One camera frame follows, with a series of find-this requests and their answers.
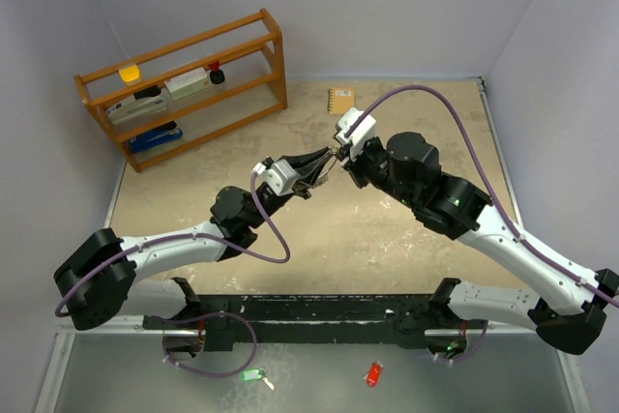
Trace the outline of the silver metal keyring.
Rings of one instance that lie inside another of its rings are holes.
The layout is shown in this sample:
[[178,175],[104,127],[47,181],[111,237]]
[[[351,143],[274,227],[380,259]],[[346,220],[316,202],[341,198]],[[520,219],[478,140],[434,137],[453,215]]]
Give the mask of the silver metal keyring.
[[311,182],[310,187],[312,189],[317,189],[327,183],[329,181],[329,174],[337,162],[338,160],[335,157],[332,157],[332,159],[323,166],[316,180]]

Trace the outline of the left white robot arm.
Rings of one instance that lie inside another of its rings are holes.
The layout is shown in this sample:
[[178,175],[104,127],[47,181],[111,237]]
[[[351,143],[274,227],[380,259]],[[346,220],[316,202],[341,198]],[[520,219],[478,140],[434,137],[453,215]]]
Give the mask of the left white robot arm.
[[291,249],[272,216],[295,196],[310,198],[333,155],[324,147],[259,162],[248,189],[222,188],[210,219],[186,229],[138,237],[119,237],[111,228],[95,231],[54,272],[61,295],[55,315],[69,317],[77,330],[90,330],[119,315],[131,294],[154,275],[241,254],[287,263]]

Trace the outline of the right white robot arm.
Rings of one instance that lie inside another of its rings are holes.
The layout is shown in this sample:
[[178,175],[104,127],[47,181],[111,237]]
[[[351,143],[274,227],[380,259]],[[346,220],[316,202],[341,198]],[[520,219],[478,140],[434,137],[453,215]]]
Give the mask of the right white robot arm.
[[511,230],[495,201],[471,182],[442,171],[438,150],[418,133],[335,136],[354,183],[372,185],[409,208],[425,228],[479,251],[526,283],[524,289],[443,279],[430,299],[441,327],[459,320],[504,322],[534,331],[550,346],[583,354],[606,322],[605,298],[618,289],[608,269],[587,270],[520,227]]

